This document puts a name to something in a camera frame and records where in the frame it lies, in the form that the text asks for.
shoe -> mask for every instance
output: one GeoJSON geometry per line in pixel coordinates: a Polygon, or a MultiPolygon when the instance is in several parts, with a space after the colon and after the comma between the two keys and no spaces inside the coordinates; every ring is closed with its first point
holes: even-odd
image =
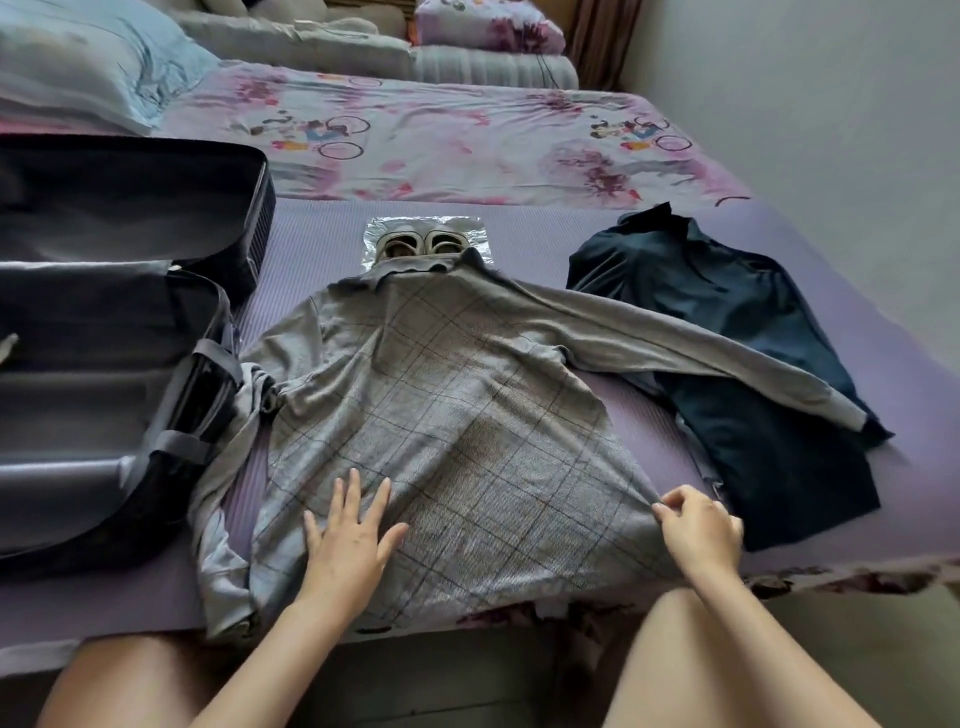
{"type": "Polygon", "coordinates": [[[376,241],[376,257],[373,262],[379,263],[392,257],[425,255],[425,249],[423,238],[413,231],[388,232],[376,241]]]}
{"type": "Polygon", "coordinates": [[[424,242],[425,255],[462,253],[470,245],[465,235],[451,231],[430,231],[424,242]]]}

open suitcase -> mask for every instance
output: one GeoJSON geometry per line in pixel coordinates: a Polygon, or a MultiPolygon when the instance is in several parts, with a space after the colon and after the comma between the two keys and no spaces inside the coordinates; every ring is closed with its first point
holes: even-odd
{"type": "Polygon", "coordinates": [[[81,134],[0,134],[0,260],[173,261],[256,287],[276,194],[242,144],[81,134]]]}
{"type": "Polygon", "coordinates": [[[0,137],[0,579],[128,568],[182,528],[273,203],[247,147],[0,137]]]}

clothing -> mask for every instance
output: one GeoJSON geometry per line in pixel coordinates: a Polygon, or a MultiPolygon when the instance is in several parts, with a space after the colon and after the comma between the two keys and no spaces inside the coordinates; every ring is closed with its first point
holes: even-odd
{"type": "Polygon", "coordinates": [[[250,615],[269,624],[299,585],[302,509],[322,521],[350,467],[366,497],[389,476],[384,527],[411,525],[358,627],[678,576],[651,513],[656,492],[567,364],[732,376],[854,430],[865,420],[795,367],[668,316],[516,283],[473,248],[341,280],[243,359],[237,417],[191,511],[213,636],[250,615]],[[247,564],[229,548],[220,501],[274,412],[247,564]]]}
{"type": "Polygon", "coordinates": [[[828,382],[865,412],[857,432],[726,377],[625,377],[666,401],[712,459],[750,550],[800,541],[879,507],[864,450],[890,437],[856,394],[786,271],[660,205],[621,217],[570,257],[567,288],[714,331],[828,382]]]}

person's right hand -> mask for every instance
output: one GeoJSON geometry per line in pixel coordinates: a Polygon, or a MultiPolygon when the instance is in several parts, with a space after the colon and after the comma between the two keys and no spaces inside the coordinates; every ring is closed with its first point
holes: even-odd
{"type": "Polygon", "coordinates": [[[682,485],[653,505],[663,539],[677,566],[691,582],[705,574],[733,574],[740,563],[743,521],[723,503],[682,485]]]}

wall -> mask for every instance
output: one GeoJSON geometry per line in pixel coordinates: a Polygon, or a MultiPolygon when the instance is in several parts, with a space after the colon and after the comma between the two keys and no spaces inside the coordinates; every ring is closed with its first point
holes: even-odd
{"type": "Polygon", "coordinates": [[[960,2],[646,0],[624,85],[960,371],[960,2]]]}

